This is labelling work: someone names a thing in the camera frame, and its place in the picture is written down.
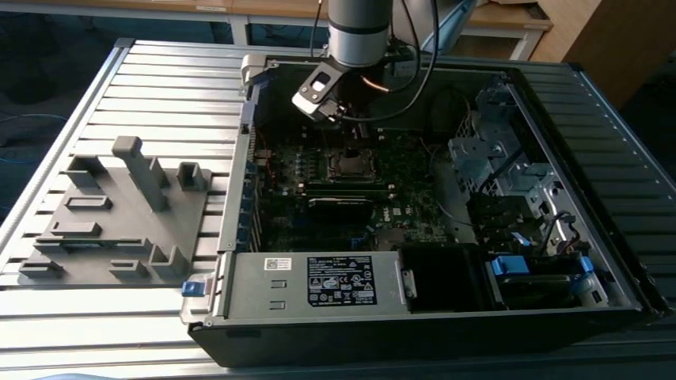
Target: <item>metal bracket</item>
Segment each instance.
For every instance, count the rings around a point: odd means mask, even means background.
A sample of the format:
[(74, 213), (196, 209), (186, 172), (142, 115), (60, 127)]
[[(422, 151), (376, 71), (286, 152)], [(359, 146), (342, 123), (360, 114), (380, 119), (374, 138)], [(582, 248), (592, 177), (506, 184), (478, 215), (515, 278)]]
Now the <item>metal bracket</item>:
[(247, 54), (242, 59), (242, 84), (244, 86), (255, 85), (260, 82), (256, 76), (267, 70), (267, 55)]

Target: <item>warning label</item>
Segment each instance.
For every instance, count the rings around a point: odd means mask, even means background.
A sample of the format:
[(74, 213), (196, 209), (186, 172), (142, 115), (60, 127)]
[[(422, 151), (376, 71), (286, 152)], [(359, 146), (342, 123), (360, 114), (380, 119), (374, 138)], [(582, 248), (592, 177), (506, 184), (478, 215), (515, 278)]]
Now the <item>warning label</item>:
[(376, 305), (371, 256), (308, 257), (312, 307)]

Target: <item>blue latch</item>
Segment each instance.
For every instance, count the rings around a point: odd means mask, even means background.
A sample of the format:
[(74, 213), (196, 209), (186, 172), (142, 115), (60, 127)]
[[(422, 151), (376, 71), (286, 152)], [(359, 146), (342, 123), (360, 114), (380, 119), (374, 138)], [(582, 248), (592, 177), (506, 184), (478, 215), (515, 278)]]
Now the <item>blue latch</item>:
[(503, 275), (527, 275), (531, 273), (528, 270), (527, 259), (524, 256), (510, 255), (499, 256), (492, 262), (491, 267), (496, 276)]
[(186, 281), (180, 287), (180, 294), (184, 297), (204, 297), (206, 284), (199, 281)]
[(587, 256), (580, 258), (582, 269), (586, 273), (594, 273), (594, 263)]
[(532, 245), (531, 241), (524, 237), (524, 235), (519, 234), (518, 232), (512, 232), (511, 235), (516, 238), (524, 247), (530, 247)]

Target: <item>cable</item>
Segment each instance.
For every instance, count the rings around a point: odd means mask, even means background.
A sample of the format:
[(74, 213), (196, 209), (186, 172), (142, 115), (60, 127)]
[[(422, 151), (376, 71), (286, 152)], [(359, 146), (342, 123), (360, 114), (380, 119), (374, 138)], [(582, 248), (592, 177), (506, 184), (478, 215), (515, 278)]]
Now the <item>cable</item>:
[(563, 246), (562, 250), (559, 250), (559, 253), (566, 253), (568, 248), (571, 248), (579, 241), (580, 241), (580, 232), (576, 230), (576, 228), (572, 226), (572, 223), (568, 223), (568, 229), (572, 231), (572, 239), (571, 241)]
[(420, 94), (424, 91), (424, 88), (427, 87), (427, 84), (430, 82), (430, 76), (432, 75), (432, 71), (435, 71), (435, 64), (436, 64), (436, 58), (440, 53), (440, 11), (436, 9), (436, 0), (431, 0), (432, 2), (432, 22), (435, 23), (435, 50), (432, 51), (432, 59), (430, 61), (427, 73), (424, 73), (423, 83), (420, 83), (419, 91), (415, 93), (414, 99), (411, 99), (411, 102), (408, 105), (402, 108), (399, 111), (392, 112), (390, 115), (384, 116), (376, 116), (376, 117), (367, 117), (367, 118), (358, 118), (351, 116), (342, 116), (343, 120), (354, 121), (358, 123), (375, 123), (378, 121), (390, 120), (403, 114), (407, 113), (407, 111), (414, 107), (415, 102), (420, 98)]
[(484, 182), (482, 182), (482, 185), (476, 190), (478, 193), (482, 194), (486, 186), (488, 186), (488, 184), (503, 174), (507, 168), (510, 168), (511, 164), (514, 164), (519, 156), (522, 156), (522, 153), (524, 153), (524, 148), (519, 147), (519, 149), (515, 150), (515, 153), (512, 153), (511, 156), (506, 159), (503, 165), (500, 165), (500, 168), (498, 168), (498, 170), (486, 178)]
[(38, 161), (15, 161), (15, 160), (8, 160), (7, 158), (0, 158), (0, 162), (4, 162), (6, 164), (28, 165), (28, 164), (38, 164), (40, 162), (40, 160), (38, 160)]
[(414, 84), (414, 81), (419, 77), (419, 74), (420, 74), (420, 42), (419, 42), (419, 33), (415, 31), (414, 19), (411, 18), (410, 7), (406, 5), (406, 0), (400, 0), (400, 1), (402, 1), (402, 6), (404, 7), (406, 18), (407, 18), (407, 20), (410, 22), (411, 34), (414, 35), (414, 44), (415, 44), (414, 45), (415, 46), (415, 74), (410, 78), (410, 80), (399, 88), (396, 88), (396, 89), (388, 89), (384, 85), (379, 85), (379, 84), (371, 82), (371, 80), (368, 80), (368, 78), (363, 76), (362, 80), (364, 81), (364, 83), (367, 84), (367, 86), (375, 88), (379, 91), (383, 91), (384, 93), (400, 93), (402, 91), (404, 91), (406, 89), (408, 89), (410, 86)]
[(470, 226), (470, 227), (475, 227), (475, 225), (472, 223), (468, 223), (466, 221), (463, 221), (462, 219), (456, 218), (446, 209), (444, 209), (444, 206), (442, 205), (442, 202), (438, 200), (436, 201), (436, 205), (440, 207), (440, 210), (442, 212), (444, 213), (446, 216), (448, 216), (451, 219), (454, 219), (458, 223), (460, 224), (464, 224), (466, 226)]
[[(466, 93), (463, 93), (463, 91), (460, 91), (455, 87), (455, 85), (451, 85), (451, 84), (443, 85), (440, 88), (435, 89), (435, 91), (432, 92), (432, 94), (430, 96), (430, 100), (424, 103), (423, 131), (426, 133), (431, 133), (435, 130), (435, 125), (432, 123), (432, 120), (434, 120), (432, 111), (435, 110), (435, 105), (436, 105), (438, 99), (440, 98), (440, 95), (444, 94), (447, 91), (450, 93), (456, 93), (458, 95), (460, 95), (463, 97), (463, 101), (466, 102), (467, 114), (466, 114), (466, 118), (460, 121), (460, 126), (463, 124), (467, 124), (470, 126), (470, 124), (471, 124), (472, 107), (471, 107), (470, 101), (467, 100)], [(450, 111), (455, 112), (455, 107), (450, 107)]]
[(443, 147), (444, 145), (439, 145), (436, 149), (432, 151), (432, 154), (430, 155), (430, 174), (432, 174), (432, 165), (435, 164), (435, 155), (436, 151)]
[(554, 215), (554, 219), (547, 224), (546, 233), (542, 235), (542, 246), (538, 248), (538, 256), (543, 256), (547, 251), (547, 242), (550, 241), (550, 237), (552, 236), (554, 227), (556, 226), (556, 222), (560, 219), (570, 216), (571, 213), (566, 210), (562, 210)]
[(16, 119), (22, 119), (24, 117), (46, 117), (46, 118), (51, 118), (51, 119), (59, 119), (62, 121), (68, 121), (68, 119), (66, 117), (59, 116), (59, 115), (50, 115), (47, 113), (30, 113), (30, 114), (26, 114), (26, 115), (10, 116), (7, 119), (0, 120), (0, 123), (6, 123), (8, 121), (12, 121), (12, 120), (16, 120)]
[(312, 58), (315, 58), (315, 54), (312, 51), (312, 45), (315, 44), (315, 32), (318, 31), (319, 14), (322, 13), (322, 3), (323, 3), (323, 0), (319, 0), (318, 14), (315, 15), (315, 23), (312, 24), (312, 32), (310, 33), (310, 56)]

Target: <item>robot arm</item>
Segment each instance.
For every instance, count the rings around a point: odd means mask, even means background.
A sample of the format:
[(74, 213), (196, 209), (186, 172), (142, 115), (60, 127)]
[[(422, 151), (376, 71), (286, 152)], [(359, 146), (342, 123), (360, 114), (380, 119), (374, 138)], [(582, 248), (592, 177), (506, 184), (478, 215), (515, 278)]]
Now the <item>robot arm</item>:
[[(382, 72), (387, 64), (390, 21), (395, 20), (395, 35), (407, 43), (418, 44), (422, 50), (444, 53), (460, 37), (476, 0), (334, 0), (328, 3), (330, 59), (302, 84), (292, 102), (314, 119), (328, 118), (339, 121), (355, 103), (350, 97), (354, 91), (340, 88), (359, 86), (367, 74)], [(430, 22), (438, 18), (439, 24)]]

